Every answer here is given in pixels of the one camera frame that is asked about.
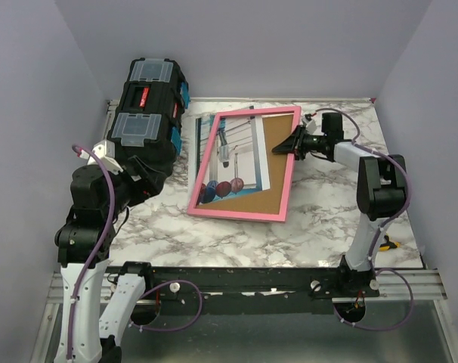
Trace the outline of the printed lantern photo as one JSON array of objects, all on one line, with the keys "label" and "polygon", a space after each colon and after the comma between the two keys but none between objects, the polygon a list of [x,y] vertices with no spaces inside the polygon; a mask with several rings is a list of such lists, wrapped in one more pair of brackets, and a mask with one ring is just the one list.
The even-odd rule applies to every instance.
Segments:
[{"label": "printed lantern photo", "polygon": [[202,165],[206,148],[212,148],[197,203],[214,203],[270,189],[262,117],[222,118],[215,140],[210,143],[214,120],[214,114],[196,120],[196,170]]}]

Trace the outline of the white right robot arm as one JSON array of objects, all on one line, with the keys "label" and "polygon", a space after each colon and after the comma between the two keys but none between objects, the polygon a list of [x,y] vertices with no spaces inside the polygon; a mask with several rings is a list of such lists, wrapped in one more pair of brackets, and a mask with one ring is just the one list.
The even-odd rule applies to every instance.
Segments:
[{"label": "white right robot arm", "polygon": [[320,108],[321,134],[312,135],[297,126],[284,141],[272,149],[273,154],[292,154],[303,160],[307,154],[341,164],[357,173],[356,202],[360,219],[354,239],[339,264],[336,290],[352,296],[362,288],[362,281],[374,275],[374,261],[389,225],[410,205],[411,183],[406,162],[400,154],[384,154],[358,144],[361,134],[346,138],[343,119],[356,122],[347,113],[330,107]]}]

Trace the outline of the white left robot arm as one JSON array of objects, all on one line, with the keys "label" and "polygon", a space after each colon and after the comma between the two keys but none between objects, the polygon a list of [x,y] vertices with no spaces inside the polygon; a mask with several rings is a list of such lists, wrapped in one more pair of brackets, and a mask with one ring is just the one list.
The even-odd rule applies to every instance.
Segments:
[{"label": "white left robot arm", "polygon": [[106,308],[101,291],[116,236],[114,222],[158,189],[147,173],[130,175],[114,157],[81,150],[88,160],[73,172],[73,204],[55,235],[63,279],[63,320],[56,362],[119,362],[121,342],[139,299],[154,292],[148,262],[125,262]]}]

